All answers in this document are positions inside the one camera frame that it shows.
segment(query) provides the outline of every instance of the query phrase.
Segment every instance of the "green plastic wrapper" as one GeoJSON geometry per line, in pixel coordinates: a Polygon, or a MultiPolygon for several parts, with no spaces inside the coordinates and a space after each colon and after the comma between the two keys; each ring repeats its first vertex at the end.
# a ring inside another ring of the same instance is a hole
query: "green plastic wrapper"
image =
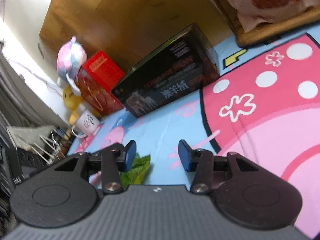
{"type": "Polygon", "coordinates": [[[130,184],[141,184],[147,170],[150,167],[151,156],[147,155],[140,158],[139,153],[136,154],[132,167],[128,172],[121,172],[120,178],[122,186],[126,189],[130,184]]]}

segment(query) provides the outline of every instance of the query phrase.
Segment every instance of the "white polka dot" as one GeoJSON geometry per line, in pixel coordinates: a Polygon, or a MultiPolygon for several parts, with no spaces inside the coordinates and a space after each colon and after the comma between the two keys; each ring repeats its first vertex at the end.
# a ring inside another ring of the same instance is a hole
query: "white polka dot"
{"type": "Polygon", "coordinates": [[[295,43],[287,49],[287,56],[294,60],[304,60],[312,55],[312,48],[305,43],[295,43]]]}
{"type": "Polygon", "coordinates": [[[256,84],[258,87],[266,88],[272,86],[277,81],[277,74],[273,71],[262,72],[256,78],[256,84]]]}
{"type": "Polygon", "coordinates": [[[222,79],[218,83],[216,83],[213,87],[213,92],[214,93],[220,93],[223,90],[226,90],[227,87],[229,86],[230,82],[228,79],[222,79]]]}
{"type": "Polygon", "coordinates": [[[318,87],[312,81],[304,81],[298,86],[298,93],[305,99],[311,99],[318,94],[318,87]]]}

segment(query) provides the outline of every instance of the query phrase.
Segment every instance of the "black circular disc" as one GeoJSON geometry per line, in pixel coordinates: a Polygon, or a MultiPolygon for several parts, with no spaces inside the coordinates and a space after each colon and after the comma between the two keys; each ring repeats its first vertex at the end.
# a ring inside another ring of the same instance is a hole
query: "black circular disc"
{"type": "Polygon", "coordinates": [[[36,177],[17,186],[10,198],[14,215],[28,225],[54,228],[72,224],[88,215],[98,201],[95,188],[72,172],[36,177]]]}
{"type": "Polygon", "coordinates": [[[220,211],[233,222],[249,228],[272,230],[292,224],[301,207],[300,193],[289,183],[259,172],[237,175],[214,192],[220,211]]]}

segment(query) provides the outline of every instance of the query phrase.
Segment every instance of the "wooden cabinet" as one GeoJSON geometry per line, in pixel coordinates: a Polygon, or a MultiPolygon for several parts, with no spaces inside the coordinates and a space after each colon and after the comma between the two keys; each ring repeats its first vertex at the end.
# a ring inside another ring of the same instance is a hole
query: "wooden cabinet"
{"type": "Polygon", "coordinates": [[[40,38],[57,55],[75,35],[88,57],[102,49],[127,71],[193,22],[213,45],[231,34],[209,0],[52,0],[40,38]]]}

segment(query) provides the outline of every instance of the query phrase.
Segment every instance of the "pink plush toy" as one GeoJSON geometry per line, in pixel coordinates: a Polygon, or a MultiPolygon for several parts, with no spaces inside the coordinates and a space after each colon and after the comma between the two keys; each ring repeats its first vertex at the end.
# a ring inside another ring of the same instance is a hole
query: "pink plush toy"
{"type": "Polygon", "coordinates": [[[80,90],[75,81],[81,65],[87,61],[84,48],[76,42],[73,36],[71,41],[63,44],[58,53],[57,71],[59,75],[58,85],[64,87],[69,84],[75,95],[80,96],[80,90]]]}

